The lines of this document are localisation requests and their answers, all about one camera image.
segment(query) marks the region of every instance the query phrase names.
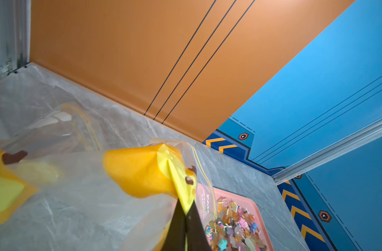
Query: yellow chevron stripe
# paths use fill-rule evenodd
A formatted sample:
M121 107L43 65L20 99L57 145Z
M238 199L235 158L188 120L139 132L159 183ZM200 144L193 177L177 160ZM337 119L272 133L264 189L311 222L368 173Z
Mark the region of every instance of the yellow chevron stripe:
M294 193L291 193L289 191L286 191L283 189L283 193L282 193L282 196L283 196L283 199L286 200L286 196L290 196L292 198L295 198L296 200L300 200L300 198L297 196L297 194L294 194Z
M291 206L291 211L290 211L290 213L291 213L291 215L293 215L293 218L294 218L294 216L295 216L295 213L299 213L299 214L301 214L302 216L305 216L305 217L309 218L310 220L312 220L311 217L309 217L309 214L308 214L308 213L304 212L304 211L301 210L300 208L296 208L295 206Z
M314 235L316 238L318 238L319 240L325 242L324 238L318 234L317 232L315 232L314 230L310 229L309 227L305 226L305 225L302 225L301 226L301 234L303 235L304 239L305 239L305 236L307 235L307 232Z
M207 139L206 140L206 145L211 147L211 143L213 142L218 142L218 141L224 141L224 138L213 138L213 139Z
M237 147L236 145L224 145L222 147L219 147L219 152L223 153L223 150L224 149L227 149L227 148L234 148L234 147Z

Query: clear plastic packaging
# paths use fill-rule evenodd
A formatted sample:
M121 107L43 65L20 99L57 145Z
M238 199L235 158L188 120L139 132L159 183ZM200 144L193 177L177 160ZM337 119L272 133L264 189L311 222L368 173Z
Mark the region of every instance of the clear plastic packaging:
M196 205L202 225L214 217L215 198L209 173L187 142L153 140L149 145L177 148L187 168L197 173ZM134 198L103 168L104 151L53 154L8 165L23 180L68 203L100 225L127 235L120 250L152 250L170 222L177 200L166 194Z
M98 122L74 102L54 108L0 144L7 153L28 152L28 158L48 154L102 151L106 147Z

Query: gray marble floor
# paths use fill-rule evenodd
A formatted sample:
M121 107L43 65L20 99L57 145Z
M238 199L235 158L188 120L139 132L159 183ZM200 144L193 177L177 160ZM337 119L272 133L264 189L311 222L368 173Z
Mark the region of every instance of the gray marble floor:
M66 102L80 104L96 118L107 149L141 147L153 138L188 141L215 187L257 204L276 251L309 250L271 177L34 63L0 81L2 136L15 135ZM124 237L39 192L0 225L0 250L117 250Z

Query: metal frame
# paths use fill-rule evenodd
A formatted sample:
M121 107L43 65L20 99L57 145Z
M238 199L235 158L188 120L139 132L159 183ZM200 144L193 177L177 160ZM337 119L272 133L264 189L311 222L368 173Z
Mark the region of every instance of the metal frame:
M29 62L31 0L0 0L0 77Z
M382 118L272 176L276 185L306 173L360 146L382 137Z

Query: candy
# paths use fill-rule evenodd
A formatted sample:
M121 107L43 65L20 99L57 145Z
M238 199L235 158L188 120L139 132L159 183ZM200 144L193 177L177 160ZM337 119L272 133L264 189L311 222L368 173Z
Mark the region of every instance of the candy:
M226 198L222 199L222 202L223 202L223 207L228 207L230 205L229 200Z
M218 214L205 228L213 251L264 251L266 245L259 238L257 218L240 208L234 201L217 200Z
M230 235L229 241L230 241L230 244L232 245L232 247L237 248L236 247L236 243L237 243L236 239L232 235Z
M245 251L245 247L241 242L236 243L238 251Z
M219 250L220 250L220 251L225 250L226 247L227 247L227 240L225 240L225 239L220 239L219 242L218 242L218 247L219 247Z
M251 224L250 231L255 232L257 229L258 229L258 225L255 222L253 222Z
M237 235L235 235L234 238L236 239L236 242L240 242L241 241L241 237L238 237Z
M233 229L231 226L228 226L228 227L226 228L226 231L227 231L227 234L228 234L229 236L232 236L232 235L235 234L234 229Z
M250 251L253 251L253 250L255 249L255 245L254 245L254 243L251 241L251 239L246 238L246 239L245 239L245 244L246 244L247 247L250 249Z
M234 201L230 202L230 207L232 208L233 212L237 211L237 204Z
M250 231L248 230L248 228L243 228L244 229L244 234L246 237L250 237Z
M219 212L219 218L223 219L225 213L226 213L225 211L220 211Z
M205 228L205 235L209 240L213 240L214 235L213 235L213 230L210 226L206 226Z
M226 236L226 232L223 230L223 228L219 227L218 225L215 225L215 230L218 231L219 234Z
M239 218L240 218L240 216L239 216L238 213L233 213L233 214L232 214L232 218L233 218L233 220L238 221Z
M224 229L224 224L220 218L218 218L217 224L221 229Z
M242 228L246 228L246 227L248 227L247 222L246 222L245 219L243 219L243 218L240 218L240 219L238 220L238 223L241 225Z
M244 234L244 231L241 227L237 226L234 228L234 233L238 236L238 237L242 237L242 235Z

